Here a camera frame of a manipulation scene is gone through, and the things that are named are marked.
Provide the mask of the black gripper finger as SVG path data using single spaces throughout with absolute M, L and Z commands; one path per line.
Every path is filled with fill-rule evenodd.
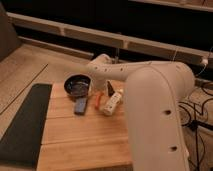
M 113 86 L 110 83 L 110 81 L 107 81 L 107 92 L 108 92 L 109 97 L 111 97 L 115 93 Z

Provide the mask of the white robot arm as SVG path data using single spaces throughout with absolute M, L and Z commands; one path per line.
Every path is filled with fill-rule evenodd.
M 186 64 L 146 61 L 113 64 L 102 54 L 86 65 L 96 85 L 124 83 L 124 113 L 134 171 L 190 171 L 178 103 L 194 88 Z

